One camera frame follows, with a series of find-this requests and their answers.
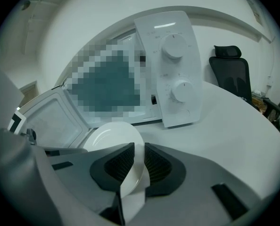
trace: ceiling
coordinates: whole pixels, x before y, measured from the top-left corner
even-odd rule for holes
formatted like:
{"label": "ceiling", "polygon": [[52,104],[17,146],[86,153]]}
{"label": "ceiling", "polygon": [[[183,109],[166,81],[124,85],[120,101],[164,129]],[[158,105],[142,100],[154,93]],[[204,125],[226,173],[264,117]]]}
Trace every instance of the ceiling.
{"label": "ceiling", "polygon": [[[34,55],[49,20],[63,0],[28,0],[30,6],[22,10],[21,0],[0,29],[0,60]],[[15,63],[0,63],[11,69]]]}

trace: round table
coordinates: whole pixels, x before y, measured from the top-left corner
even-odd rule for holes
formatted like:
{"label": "round table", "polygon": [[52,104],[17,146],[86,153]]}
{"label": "round table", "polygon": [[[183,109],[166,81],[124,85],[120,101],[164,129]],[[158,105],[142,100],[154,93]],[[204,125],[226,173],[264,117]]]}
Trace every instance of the round table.
{"label": "round table", "polygon": [[218,86],[203,82],[202,112],[196,123],[134,126],[144,142],[213,160],[262,199],[280,188],[280,133],[255,108]]}

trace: white microwave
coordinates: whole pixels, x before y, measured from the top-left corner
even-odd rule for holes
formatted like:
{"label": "white microwave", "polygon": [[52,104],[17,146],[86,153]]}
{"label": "white microwave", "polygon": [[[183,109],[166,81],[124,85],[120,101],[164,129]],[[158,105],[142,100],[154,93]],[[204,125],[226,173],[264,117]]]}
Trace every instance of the white microwave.
{"label": "white microwave", "polygon": [[188,16],[164,12],[134,23],[112,40],[85,45],[64,83],[20,109],[21,132],[35,130],[38,145],[75,148],[89,128],[111,121],[162,119],[165,127],[198,121],[201,62]]}

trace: chair backrest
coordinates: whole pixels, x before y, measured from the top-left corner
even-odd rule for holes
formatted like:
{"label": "chair backrest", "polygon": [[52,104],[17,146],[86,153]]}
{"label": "chair backrest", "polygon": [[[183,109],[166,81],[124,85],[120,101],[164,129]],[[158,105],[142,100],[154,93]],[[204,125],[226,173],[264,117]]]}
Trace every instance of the chair backrest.
{"label": "chair backrest", "polygon": [[210,57],[219,87],[252,102],[248,62],[243,58]]}

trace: pixelated area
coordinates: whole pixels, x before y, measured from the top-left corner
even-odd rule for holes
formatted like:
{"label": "pixelated area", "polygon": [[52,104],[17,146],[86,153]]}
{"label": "pixelated area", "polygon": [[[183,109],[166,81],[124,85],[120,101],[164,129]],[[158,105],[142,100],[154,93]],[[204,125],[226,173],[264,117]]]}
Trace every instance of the pixelated area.
{"label": "pixelated area", "polygon": [[145,113],[150,96],[145,53],[130,40],[86,45],[72,59],[66,90],[87,122]]}

